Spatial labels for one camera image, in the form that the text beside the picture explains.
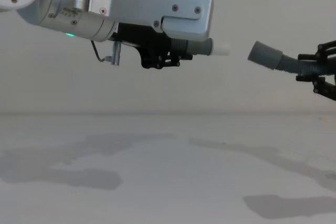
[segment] white plastic tip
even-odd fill
[[[231,53],[231,47],[229,44],[222,44],[220,46],[214,45],[211,55],[229,56]]]

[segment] white table surface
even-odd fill
[[[3,116],[0,218],[335,223],[336,116]]]

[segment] white wall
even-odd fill
[[[180,68],[144,70],[132,48],[121,67],[95,60],[89,41],[0,19],[1,112],[329,111],[310,84],[247,61],[256,40],[296,56],[336,39],[334,0],[215,0],[212,37],[230,58],[195,57]],[[111,44],[98,45],[108,55]]]

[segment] black gripper mechanism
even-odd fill
[[[319,44],[318,50],[314,55],[300,54],[298,60],[300,61],[316,61],[317,64],[327,64],[328,57],[336,55],[336,41]],[[320,76],[297,76],[297,81],[312,82],[314,85],[314,93],[320,94],[326,98],[336,101],[336,86],[325,81],[325,77]]]

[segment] green led light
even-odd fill
[[[65,33],[66,35],[68,35],[69,37],[74,37],[75,35],[73,34],[68,34],[68,33]]]

